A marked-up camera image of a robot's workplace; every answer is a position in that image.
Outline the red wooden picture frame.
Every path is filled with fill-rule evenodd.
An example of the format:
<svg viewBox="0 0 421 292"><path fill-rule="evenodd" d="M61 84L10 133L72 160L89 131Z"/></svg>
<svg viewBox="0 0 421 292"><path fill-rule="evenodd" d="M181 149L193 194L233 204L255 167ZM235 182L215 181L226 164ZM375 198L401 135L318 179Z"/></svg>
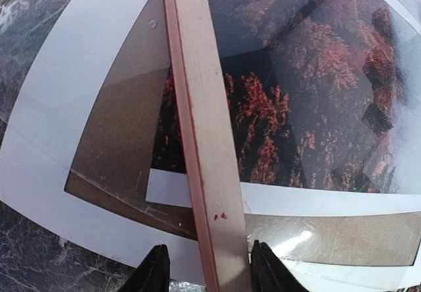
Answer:
<svg viewBox="0 0 421 292"><path fill-rule="evenodd" d="M243 201L209 1L164 2L205 285L250 291Z"/></svg>

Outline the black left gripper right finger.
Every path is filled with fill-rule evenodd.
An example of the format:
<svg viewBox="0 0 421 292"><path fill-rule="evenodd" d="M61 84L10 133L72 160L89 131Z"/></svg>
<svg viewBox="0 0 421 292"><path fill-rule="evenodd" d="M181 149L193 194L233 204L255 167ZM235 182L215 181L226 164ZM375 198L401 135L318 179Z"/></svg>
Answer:
<svg viewBox="0 0 421 292"><path fill-rule="evenodd" d="M258 240L251 251L251 285L254 292L305 292L272 249Z"/></svg>

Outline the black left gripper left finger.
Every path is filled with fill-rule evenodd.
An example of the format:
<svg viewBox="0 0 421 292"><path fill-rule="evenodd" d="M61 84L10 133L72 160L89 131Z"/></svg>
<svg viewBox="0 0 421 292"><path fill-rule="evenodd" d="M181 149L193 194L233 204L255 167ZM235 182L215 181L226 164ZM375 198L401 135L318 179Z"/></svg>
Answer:
<svg viewBox="0 0 421 292"><path fill-rule="evenodd" d="M170 258L166 245L155 245L118 292L169 292Z"/></svg>

